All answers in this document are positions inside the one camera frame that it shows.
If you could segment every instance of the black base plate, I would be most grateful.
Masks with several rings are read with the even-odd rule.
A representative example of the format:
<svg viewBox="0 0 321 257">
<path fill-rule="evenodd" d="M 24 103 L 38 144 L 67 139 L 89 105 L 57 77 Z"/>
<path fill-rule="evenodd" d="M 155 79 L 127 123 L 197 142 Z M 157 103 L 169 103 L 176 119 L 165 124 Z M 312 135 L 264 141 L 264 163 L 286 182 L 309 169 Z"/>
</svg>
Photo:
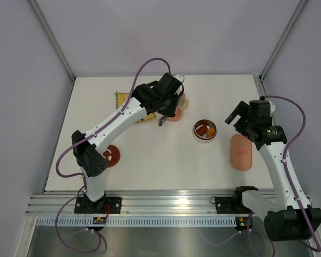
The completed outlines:
<svg viewBox="0 0 321 257">
<path fill-rule="evenodd" d="M 248 208 L 237 207 L 232 197 L 215 197 L 217 214 L 250 214 Z"/>
<path fill-rule="evenodd" d="M 109 214 L 120 214 L 121 211 L 121 197 L 106 197 L 104 205 L 100 210 L 93 209 L 88 204 L 86 198 L 78 197 L 76 199 L 75 210 L 76 214 L 106 214 L 105 205 L 108 204 L 110 207 Z"/>
<path fill-rule="evenodd" d="M 235 218 L 236 227 L 235 229 L 238 231 L 243 231 L 247 229 L 247 218 L 236 217 Z M 253 217 L 250 219 L 249 229 L 253 227 Z"/>
</svg>

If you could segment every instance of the metal floor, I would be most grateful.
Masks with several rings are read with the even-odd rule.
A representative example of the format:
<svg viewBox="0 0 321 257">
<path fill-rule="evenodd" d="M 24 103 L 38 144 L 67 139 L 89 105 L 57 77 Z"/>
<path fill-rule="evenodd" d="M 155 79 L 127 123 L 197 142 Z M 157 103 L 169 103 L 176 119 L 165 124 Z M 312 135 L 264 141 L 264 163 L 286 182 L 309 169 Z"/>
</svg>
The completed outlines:
<svg viewBox="0 0 321 257">
<path fill-rule="evenodd" d="M 262 222 L 255 218 L 255 229 L 264 231 Z M 66 238 L 79 227 L 61 227 L 61 234 Z M 206 257 L 230 256 L 253 257 L 254 254 L 246 234 L 238 235 L 224 246 L 214 244 L 225 241 L 236 233 L 234 228 L 117 228 L 107 227 L 101 230 L 107 249 L 102 244 L 100 250 L 90 256 L 112 257 Z M 257 234 L 252 235 L 254 245 L 260 256 L 271 256 L 272 248 L 266 239 Z M 96 247 L 97 238 L 89 232 L 80 233 L 66 240 L 79 250 L 89 251 Z M 53 226 L 36 226 L 28 257 L 50 256 L 83 256 L 76 254 L 63 246 L 57 245 L 59 240 Z M 279 242 L 276 245 L 276 256 L 309 257 L 312 253 L 298 242 Z"/>
</svg>

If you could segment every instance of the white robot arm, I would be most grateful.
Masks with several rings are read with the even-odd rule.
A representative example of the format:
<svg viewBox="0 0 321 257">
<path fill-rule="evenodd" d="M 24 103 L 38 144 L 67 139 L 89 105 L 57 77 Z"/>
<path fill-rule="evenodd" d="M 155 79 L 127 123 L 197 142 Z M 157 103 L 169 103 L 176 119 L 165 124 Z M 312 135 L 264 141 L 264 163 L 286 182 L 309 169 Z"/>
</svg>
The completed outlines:
<svg viewBox="0 0 321 257">
<path fill-rule="evenodd" d="M 184 92 L 182 82 L 175 76 L 166 73 L 159 81 L 141 84 L 133 90 L 131 99 L 117 109 L 103 122 L 82 134 L 75 131 L 72 134 L 73 144 L 83 140 L 87 135 L 94 135 L 87 142 L 73 148 L 78 165 L 81 167 L 86 181 L 86 196 L 89 201 L 97 202 L 104 199 L 105 187 L 102 178 L 104 170 L 108 167 L 103 153 L 109 144 L 128 127 L 146 115 L 158 112 L 166 117 L 174 117 L 178 101 Z M 111 122 L 106 128 L 101 127 Z"/>
<path fill-rule="evenodd" d="M 289 153 L 283 156 L 287 138 L 281 126 L 272 126 L 270 112 L 268 101 L 254 100 L 249 105 L 241 101 L 225 122 L 230 124 L 237 115 L 240 116 L 234 124 L 235 130 L 254 142 L 263 157 L 276 193 L 276 204 L 250 186 L 237 187 L 233 201 L 237 208 L 245 210 L 246 207 L 264 221 L 266 233 L 272 241 L 306 240 L 312 234 L 298 200 L 314 231 L 321 224 L 321 209 L 312 208 L 297 179 Z"/>
</svg>

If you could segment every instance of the light gray wall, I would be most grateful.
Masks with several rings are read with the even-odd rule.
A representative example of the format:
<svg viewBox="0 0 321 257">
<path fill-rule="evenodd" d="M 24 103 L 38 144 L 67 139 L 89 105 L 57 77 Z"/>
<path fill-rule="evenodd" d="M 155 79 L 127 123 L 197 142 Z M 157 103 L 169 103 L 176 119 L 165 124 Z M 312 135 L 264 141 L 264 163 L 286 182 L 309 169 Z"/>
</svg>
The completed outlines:
<svg viewBox="0 0 321 257">
<path fill-rule="evenodd" d="M 77 77 L 259 74 L 299 0 L 38 0 Z M 145 74 L 164 67 L 152 64 Z"/>
<path fill-rule="evenodd" d="M 304 191 L 315 207 L 321 207 L 321 0 L 308 3 L 265 86 L 268 94 L 289 97 L 305 110 L 307 126 L 291 156 Z M 276 122 L 292 138 L 301 126 L 301 115 L 294 106 L 276 103 Z"/>
<path fill-rule="evenodd" d="M 39 193 L 71 82 L 25 0 L 0 0 L 0 256 Z"/>
</svg>

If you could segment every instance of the white table surface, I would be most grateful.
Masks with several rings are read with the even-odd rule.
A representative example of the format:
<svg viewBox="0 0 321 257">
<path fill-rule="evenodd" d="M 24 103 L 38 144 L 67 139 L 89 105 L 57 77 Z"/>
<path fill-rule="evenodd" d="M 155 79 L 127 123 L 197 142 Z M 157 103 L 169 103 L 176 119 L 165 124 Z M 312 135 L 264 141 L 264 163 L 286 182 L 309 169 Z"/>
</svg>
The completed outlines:
<svg viewBox="0 0 321 257">
<path fill-rule="evenodd" d="M 160 77 L 140 77 L 137 85 Z M 55 172 L 58 156 L 71 145 L 75 130 L 82 133 L 99 124 L 116 109 L 115 92 L 129 92 L 133 77 L 77 78 L 60 133 L 46 191 L 78 190 L 80 177 L 63 179 Z M 190 75 L 184 82 L 190 104 L 178 122 L 134 124 L 112 144 L 121 152 L 117 165 L 105 170 L 106 190 L 208 190 L 252 185 L 273 188 L 269 172 L 253 145 L 253 166 L 235 170 L 230 164 L 231 137 L 237 132 L 224 123 L 239 101 L 258 99 L 251 75 Z M 213 121 L 214 141 L 194 140 L 193 125 Z M 60 164 L 64 174 L 79 172 L 69 152 Z"/>
</svg>

